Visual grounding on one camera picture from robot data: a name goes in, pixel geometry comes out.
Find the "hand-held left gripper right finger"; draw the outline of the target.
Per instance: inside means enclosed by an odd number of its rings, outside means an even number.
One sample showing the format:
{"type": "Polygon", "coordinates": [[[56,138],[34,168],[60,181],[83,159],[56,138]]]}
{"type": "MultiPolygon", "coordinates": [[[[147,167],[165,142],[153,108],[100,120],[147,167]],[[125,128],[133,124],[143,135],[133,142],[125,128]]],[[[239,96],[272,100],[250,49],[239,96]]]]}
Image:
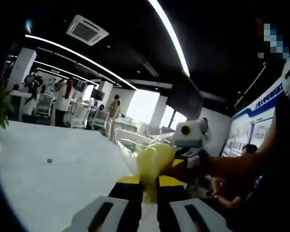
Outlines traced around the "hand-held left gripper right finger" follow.
{"type": "Polygon", "coordinates": [[[159,176],[157,220],[161,232],[229,232],[223,216],[198,198],[188,199],[183,183],[159,176]]]}

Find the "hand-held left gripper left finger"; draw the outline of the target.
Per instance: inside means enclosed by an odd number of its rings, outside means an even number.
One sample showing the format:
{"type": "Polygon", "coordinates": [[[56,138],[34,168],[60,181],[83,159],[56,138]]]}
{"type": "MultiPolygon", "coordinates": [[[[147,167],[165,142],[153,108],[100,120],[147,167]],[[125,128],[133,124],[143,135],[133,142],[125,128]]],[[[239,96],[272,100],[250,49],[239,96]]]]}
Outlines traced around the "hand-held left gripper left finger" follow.
{"type": "Polygon", "coordinates": [[[119,179],[107,196],[79,210],[65,232],[136,232],[142,216],[143,185],[139,175],[119,179]]]}

